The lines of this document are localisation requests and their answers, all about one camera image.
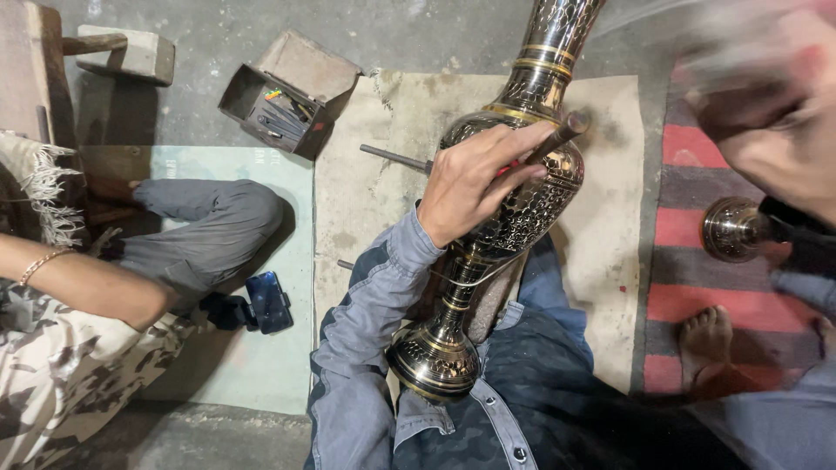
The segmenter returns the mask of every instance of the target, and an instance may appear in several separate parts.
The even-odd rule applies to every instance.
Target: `striped rug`
[[[760,202],[763,193],[729,168],[674,92],[668,97],[662,146],[645,323],[645,393],[681,391],[677,326],[714,304],[731,313],[732,361],[765,388],[792,383],[819,358],[811,325],[815,313],[772,291],[763,258],[722,263],[703,251],[699,239],[703,212],[714,201],[744,196]]]

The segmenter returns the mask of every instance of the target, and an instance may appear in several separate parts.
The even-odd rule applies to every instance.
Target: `brass dome piece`
[[[766,222],[757,204],[746,197],[723,197],[706,210],[700,225],[702,247],[726,263],[757,258]]]
[[[482,110],[462,116],[441,137],[446,149],[495,125],[513,129],[540,120],[562,130],[584,129],[586,120],[563,113],[563,93],[572,80],[575,59],[604,0],[536,0],[522,49],[500,95]],[[389,366],[411,389],[436,400],[467,396],[480,374],[476,348],[462,322],[470,308],[473,285],[495,264],[529,249],[552,226],[584,181],[584,159],[571,141],[580,132],[557,135],[562,145],[535,152],[548,174],[516,188],[496,213],[451,244],[454,261],[436,315],[395,334],[386,353]]]

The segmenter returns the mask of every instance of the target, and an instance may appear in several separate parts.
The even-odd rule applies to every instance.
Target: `man's hand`
[[[490,217],[514,188],[546,176],[543,165],[497,173],[515,160],[522,162],[554,129],[547,121],[517,130],[498,125],[439,151],[418,206],[418,222],[433,244],[444,248]]]
[[[729,166],[770,195],[836,227],[836,29],[816,13],[782,19],[789,80],[686,100]]]

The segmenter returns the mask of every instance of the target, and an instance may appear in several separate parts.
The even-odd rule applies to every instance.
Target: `beige mat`
[[[490,102],[506,80],[391,70],[382,70],[376,79],[359,79],[315,165],[314,336],[325,312],[348,287],[349,272],[337,266],[337,259],[353,262],[412,208],[426,184],[422,173],[365,154],[360,145],[425,160],[454,119]],[[579,142],[587,161],[584,188],[553,237],[561,259],[571,259],[564,268],[570,301],[589,313],[587,338],[596,374],[627,391],[638,305],[644,166],[638,80],[579,80],[569,87],[566,103],[570,110],[586,107],[595,124]]]

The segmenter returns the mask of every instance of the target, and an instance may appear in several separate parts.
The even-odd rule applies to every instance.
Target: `camouflage jacket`
[[[101,429],[177,357],[193,327],[146,332],[0,279],[0,469],[47,467]]]

